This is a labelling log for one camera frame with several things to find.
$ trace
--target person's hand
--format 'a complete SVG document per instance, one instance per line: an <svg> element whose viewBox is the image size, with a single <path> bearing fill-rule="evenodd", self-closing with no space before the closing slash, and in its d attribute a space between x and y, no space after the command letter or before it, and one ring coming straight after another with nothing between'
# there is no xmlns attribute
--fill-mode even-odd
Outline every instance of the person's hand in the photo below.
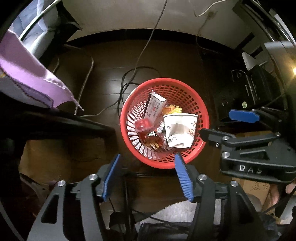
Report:
<svg viewBox="0 0 296 241"><path fill-rule="evenodd" d="M296 187L296 179L286 186L286 193L290 194L292 190ZM271 196L271 205L275 205L279 201L279 190L276 184L270 185L270 196Z"/></svg>

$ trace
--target white wall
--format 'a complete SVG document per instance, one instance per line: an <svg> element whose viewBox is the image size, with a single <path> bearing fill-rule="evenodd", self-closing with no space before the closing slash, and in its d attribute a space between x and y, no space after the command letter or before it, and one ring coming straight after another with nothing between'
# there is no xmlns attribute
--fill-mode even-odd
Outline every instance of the white wall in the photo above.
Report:
<svg viewBox="0 0 296 241"><path fill-rule="evenodd" d="M191 0L197 14L217 0ZM83 28L71 39L98 32L125 28L153 28L162 10L164 0L63 0L64 6ZM249 28L232 11L237 0L214 5L217 12L200 35L235 48L249 33ZM206 14L196 18L188 0L168 0L158 29L196 35Z"/></svg>

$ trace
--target red plastic basket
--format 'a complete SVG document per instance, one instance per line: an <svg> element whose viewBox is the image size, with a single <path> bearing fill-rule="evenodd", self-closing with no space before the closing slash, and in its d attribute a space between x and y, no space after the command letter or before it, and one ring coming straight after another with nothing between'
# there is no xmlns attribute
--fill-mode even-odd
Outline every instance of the red plastic basket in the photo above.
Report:
<svg viewBox="0 0 296 241"><path fill-rule="evenodd" d="M148 95L152 90L166 98L168 104L182 107L183 113L198 115L195 139L191 148L186 150L175 148L173 151L159 152L141 144L135 132L135 121L142 118ZM199 132L201 128L209 128L209 126L207 108L198 93L187 84L169 78L152 79L139 85L125 101L120 117L122 137L129 150L143 163L161 169L175 168L174 153L181 150L185 163L197 157L205 145L199 137Z"/></svg>

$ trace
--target wooden floor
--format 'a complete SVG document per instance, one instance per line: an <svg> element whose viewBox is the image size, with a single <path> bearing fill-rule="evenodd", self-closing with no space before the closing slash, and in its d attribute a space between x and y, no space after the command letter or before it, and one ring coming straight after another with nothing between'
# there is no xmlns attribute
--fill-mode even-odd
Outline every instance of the wooden floor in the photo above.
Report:
<svg viewBox="0 0 296 241"><path fill-rule="evenodd" d="M56 72L78 97L81 85L90 67L90 57L94 58L94 69L84 89L81 106L84 111L79 115L97 114L119 97L120 82L123 74L134 68L136 59L146 44L145 40L124 40L106 42L86 46L87 52L71 50L59 55L60 67ZM49 67L53 70L57 59ZM142 55L139 66L150 66L159 70L163 77L170 77L190 85L201 96L209 112L210 122L216 121L215 106L212 97L212 83L209 79L195 45L151 41ZM139 70L134 82L143 83L157 78L158 73L152 69ZM124 98L135 88L130 86ZM74 112L73 103L64 103L61 110ZM139 173L166 174L168 171L151 168L137 160L126 147L120 132L116 105L90 120L113 127L116 130L120 153L125 164ZM29 141L20 164L20 171L35 181L48 183L51 180L64 179L67 182L77 182L98 168L108 163L106 152L112 153L112 146L105 147L101 139L42 140ZM200 173L204 173L214 181L228 182L229 177L219 173L219 150L206 144L199 156L191 164ZM170 204L184 200L179 181L176 176L136 178L129 180L133 193L133 207L139 211L152 212ZM123 199L121 187L114 191L111 197L116 210L122 210ZM108 224L112 212L109 203L101 205L102 213Z"/></svg>

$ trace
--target crumpled paper cup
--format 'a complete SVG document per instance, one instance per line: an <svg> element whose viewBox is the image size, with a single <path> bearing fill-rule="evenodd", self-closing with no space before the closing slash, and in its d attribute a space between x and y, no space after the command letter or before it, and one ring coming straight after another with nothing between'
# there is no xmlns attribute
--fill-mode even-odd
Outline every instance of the crumpled paper cup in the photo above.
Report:
<svg viewBox="0 0 296 241"><path fill-rule="evenodd" d="M169 147L190 148L194 137L198 115L180 113L164 116L166 139Z"/></svg>

